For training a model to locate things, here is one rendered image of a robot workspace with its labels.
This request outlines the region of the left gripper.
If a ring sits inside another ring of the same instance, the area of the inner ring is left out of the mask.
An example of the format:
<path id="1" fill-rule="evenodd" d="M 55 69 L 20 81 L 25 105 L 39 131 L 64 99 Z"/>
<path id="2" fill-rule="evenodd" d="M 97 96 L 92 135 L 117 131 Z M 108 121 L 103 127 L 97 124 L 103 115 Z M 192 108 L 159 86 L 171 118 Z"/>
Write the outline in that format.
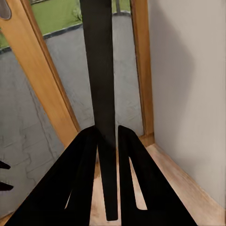
<path id="1" fill-rule="evenodd" d="M 0 169 L 10 169 L 10 168 L 11 166 L 0 161 Z M 13 188 L 14 187 L 11 185 L 0 182 L 0 191 L 11 191 Z"/>

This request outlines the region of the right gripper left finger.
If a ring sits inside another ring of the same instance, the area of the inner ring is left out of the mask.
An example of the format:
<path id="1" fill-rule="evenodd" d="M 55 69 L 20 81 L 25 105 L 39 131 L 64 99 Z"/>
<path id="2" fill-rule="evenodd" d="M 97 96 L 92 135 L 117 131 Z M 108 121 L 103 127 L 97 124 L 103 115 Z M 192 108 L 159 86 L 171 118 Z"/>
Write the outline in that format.
<path id="1" fill-rule="evenodd" d="M 89 226 L 97 129 L 82 130 L 4 226 Z"/>

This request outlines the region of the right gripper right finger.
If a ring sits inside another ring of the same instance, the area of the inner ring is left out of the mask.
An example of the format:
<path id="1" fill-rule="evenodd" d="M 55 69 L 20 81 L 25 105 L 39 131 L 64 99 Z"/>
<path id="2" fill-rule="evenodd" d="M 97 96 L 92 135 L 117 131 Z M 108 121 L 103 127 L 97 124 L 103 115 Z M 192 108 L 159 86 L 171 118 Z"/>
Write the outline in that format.
<path id="1" fill-rule="evenodd" d="M 118 127 L 121 226 L 197 226 L 137 134 Z M 147 210 L 137 208 L 129 157 Z"/>

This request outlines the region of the poster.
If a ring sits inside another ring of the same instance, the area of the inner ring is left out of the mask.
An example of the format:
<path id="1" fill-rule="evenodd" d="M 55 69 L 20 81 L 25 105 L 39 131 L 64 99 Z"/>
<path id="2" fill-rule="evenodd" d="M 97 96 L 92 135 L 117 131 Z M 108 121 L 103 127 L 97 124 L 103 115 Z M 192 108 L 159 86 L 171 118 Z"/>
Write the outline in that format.
<path id="1" fill-rule="evenodd" d="M 118 220 L 112 0 L 80 0 L 106 220 Z"/>

